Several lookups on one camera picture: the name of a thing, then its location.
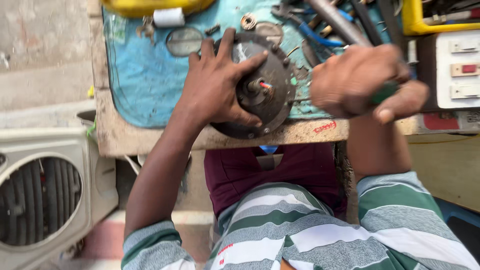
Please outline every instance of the red writing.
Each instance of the red writing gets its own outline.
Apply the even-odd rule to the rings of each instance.
[[[220,250],[217,255],[220,255],[220,253],[224,252],[225,249],[227,249],[227,248],[229,248],[229,247],[232,247],[232,246],[233,246],[233,244],[227,245],[226,247],[222,248],[222,250]]]
[[[315,131],[315,133],[320,133],[324,130],[327,130],[327,129],[335,129],[336,128],[336,122],[335,121],[331,121],[330,123],[326,124],[326,125],[323,125],[323,126],[319,126],[317,128],[315,128],[313,131]]]

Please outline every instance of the maroon shorts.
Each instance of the maroon shorts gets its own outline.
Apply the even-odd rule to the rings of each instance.
[[[254,187],[270,182],[286,182],[306,188],[335,213],[345,212],[347,198],[335,177],[330,143],[279,146],[280,164],[263,171],[257,161],[266,155],[260,147],[207,150],[205,178],[215,215],[239,201]]]

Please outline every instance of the yellow toolbox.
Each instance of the yellow toolbox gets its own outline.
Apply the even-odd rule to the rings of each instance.
[[[152,16],[160,9],[182,8],[184,14],[206,9],[215,0],[101,0],[111,11],[127,18]]]
[[[407,36],[480,29],[480,23],[426,25],[423,22],[423,6],[421,0],[403,0],[402,20],[403,33]]]

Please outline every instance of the man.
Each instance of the man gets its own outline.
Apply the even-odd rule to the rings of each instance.
[[[124,270],[195,269],[170,221],[192,144],[210,122],[262,125],[240,108],[235,85],[267,52],[234,64],[234,34],[225,31],[217,56],[212,39],[203,41],[201,59],[190,55],[182,96],[130,194]],[[285,146],[280,165],[268,172],[252,161],[255,150],[208,151],[205,174],[222,236],[205,269],[480,269],[410,171],[407,143],[393,120],[417,112],[428,89],[408,80],[398,58],[393,46],[353,46],[313,70],[312,103],[350,118],[348,158],[359,181],[361,226],[334,217],[332,208],[343,204],[325,145]],[[371,95],[387,80],[401,88],[371,108]]]

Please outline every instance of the green and white striped shirt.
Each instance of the green and white striped shirt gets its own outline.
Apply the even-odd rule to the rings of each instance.
[[[222,237],[205,269],[480,270],[443,222],[415,172],[370,176],[357,185],[359,220],[351,225],[301,186],[254,188],[218,218]],[[123,270],[193,270],[171,221],[130,234]]]

